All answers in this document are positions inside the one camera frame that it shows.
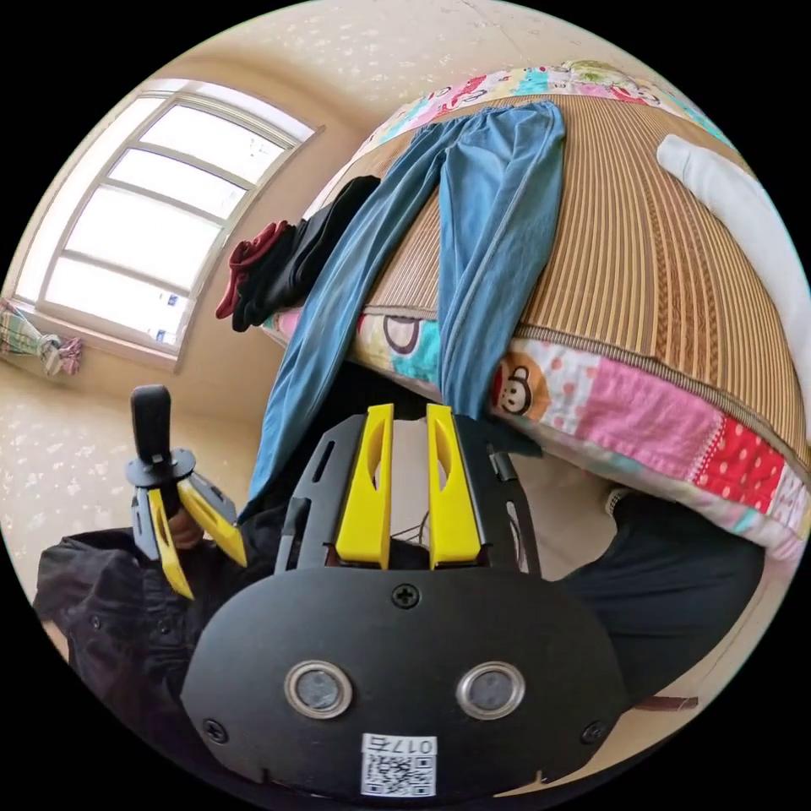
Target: black cloth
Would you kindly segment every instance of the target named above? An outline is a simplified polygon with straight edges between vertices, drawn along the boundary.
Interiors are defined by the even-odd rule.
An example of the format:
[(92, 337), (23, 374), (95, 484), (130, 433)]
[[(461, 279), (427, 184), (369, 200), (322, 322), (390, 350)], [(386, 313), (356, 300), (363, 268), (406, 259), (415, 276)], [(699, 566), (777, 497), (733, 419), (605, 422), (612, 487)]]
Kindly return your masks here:
[(258, 327), (273, 313), (296, 307), (307, 298), (338, 240), (379, 185), (379, 177), (354, 177), (329, 205), (285, 229), (239, 286), (231, 316), (236, 332)]
[[(255, 803), (260, 789), (216, 763), (182, 710), (188, 663), (214, 612), (272, 574), (287, 503), (324, 431), (386, 402), (406, 420), (422, 417), (427, 404), (376, 373), (343, 365), (297, 452), (242, 525), (248, 566), (208, 544), (181, 552), (194, 601), (171, 590), (130, 529), (66, 537), (41, 556), (34, 608), (66, 636), (71, 667), (88, 688), (163, 754)], [(602, 621), (632, 705), (721, 641), (757, 588), (764, 551), (651, 496), (629, 494), (614, 516), (618, 532), (608, 551), (560, 582)], [(392, 554), (398, 568), (427, 566), (420, 547), (394, 542)]]
[(231, 326), (235, 332), (247, 332), (249, 327), (260, 326), (275, 312), (269, 310), (265, 314), (261, 309), (261, 302), (264, 300), (262, 290), (272, 282), (274, 274), (280, 273), (280, 269), (290, 258), (296, 234), (295, 226), (285, 227), (268, 252), (256, 264), (251, 265), (245, 281), (237, 288), (237, 303), (231, 314)]

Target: bed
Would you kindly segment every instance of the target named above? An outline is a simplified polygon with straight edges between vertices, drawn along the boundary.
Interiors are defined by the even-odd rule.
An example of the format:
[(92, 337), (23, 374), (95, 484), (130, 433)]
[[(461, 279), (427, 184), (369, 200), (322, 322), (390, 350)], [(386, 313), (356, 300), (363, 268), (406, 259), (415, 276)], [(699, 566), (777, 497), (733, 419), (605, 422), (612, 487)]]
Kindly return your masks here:
[[(794, 565), (811, 449), (775, 308), (727, 229), (656, 164), (674, 133), (750, 171), (700, 111), (599, 63), (501, 71), (401, 107), (313, 202), (381, 177), (421, 125), (551, 99), (567, 127), (552, 258), (489, 407), (549, 454), (683, 503)], [(368, 298), (351, 359), (439, 399), (438, 199)], [(286, 344), (298, 311), (264, 329)]]

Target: blue jeans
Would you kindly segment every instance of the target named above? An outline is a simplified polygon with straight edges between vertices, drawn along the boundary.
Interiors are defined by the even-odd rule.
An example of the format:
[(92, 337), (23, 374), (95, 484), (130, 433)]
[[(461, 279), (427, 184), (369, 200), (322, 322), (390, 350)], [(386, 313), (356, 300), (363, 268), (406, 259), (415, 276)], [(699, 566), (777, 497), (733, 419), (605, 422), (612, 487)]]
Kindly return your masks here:
[[(378, 274), (437, 184), (439, 389), (457, 413), (482, 417), (498, 362), (552, 251), (564, 138), (560, 110), (549, 101), (416, 133), (336, 244), (302, 309), (268, 401), (250, 499), (318, 412)], [(491, 428), (499, 448), (537, 451), (504, 425)]]

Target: bamboo mat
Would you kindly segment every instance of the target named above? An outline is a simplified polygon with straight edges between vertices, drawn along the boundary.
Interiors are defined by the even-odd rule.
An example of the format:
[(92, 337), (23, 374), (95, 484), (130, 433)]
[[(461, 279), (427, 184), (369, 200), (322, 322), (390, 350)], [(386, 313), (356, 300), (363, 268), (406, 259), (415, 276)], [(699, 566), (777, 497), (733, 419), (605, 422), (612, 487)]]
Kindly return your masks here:
[[(811, 487), (803, 404), (774, 305), (726, 227), (659, 167), (656, 147), (674, 133), (750, 171), (741, 156), (650, 106), (561, 95), (484, 106), (545, 99), (567, 127), (563, 199), (552, 257), (516, 335), (594, 351), (692, 391), (763, 436)], [(362, 155), (333, 194), (352, 177), (382, 177), (412, 136)], [(435, 193), (366, 312), (436, 318), (438, 257)]]

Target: qr code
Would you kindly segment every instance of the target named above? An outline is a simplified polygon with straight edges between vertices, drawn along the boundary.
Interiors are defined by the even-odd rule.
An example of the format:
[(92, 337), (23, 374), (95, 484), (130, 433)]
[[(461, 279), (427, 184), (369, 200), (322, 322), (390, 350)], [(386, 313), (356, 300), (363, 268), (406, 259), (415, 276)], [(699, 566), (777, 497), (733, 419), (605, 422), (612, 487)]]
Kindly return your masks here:
[(436, 758), (407, 754), (363, 754), (361, 793), (386, 797), (432, 797)]

